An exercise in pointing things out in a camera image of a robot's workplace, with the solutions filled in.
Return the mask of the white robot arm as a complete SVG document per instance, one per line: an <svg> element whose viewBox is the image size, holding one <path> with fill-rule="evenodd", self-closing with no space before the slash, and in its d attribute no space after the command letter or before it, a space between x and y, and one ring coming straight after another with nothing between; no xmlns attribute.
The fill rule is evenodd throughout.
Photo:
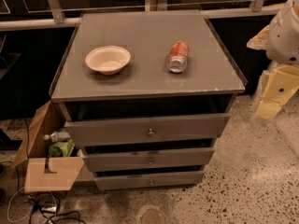
<svg viewBox="0 0 299 224"><path fill-rule="evenodd" d="M268 75L256 115L273 119L299 90L299 0L288 0L247 47L265 50L278 66Z"/></svg>

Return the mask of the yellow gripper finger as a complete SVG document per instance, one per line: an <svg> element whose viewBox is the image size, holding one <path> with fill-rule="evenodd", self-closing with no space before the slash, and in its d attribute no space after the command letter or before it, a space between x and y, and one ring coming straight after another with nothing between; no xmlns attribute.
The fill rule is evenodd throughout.
<svg viewBox="0 0 299 224"><path fill-rule="evenodd" d="M299 66L271 64L265 74L267 81L256 116L273 119L299 90Z"/></svg>

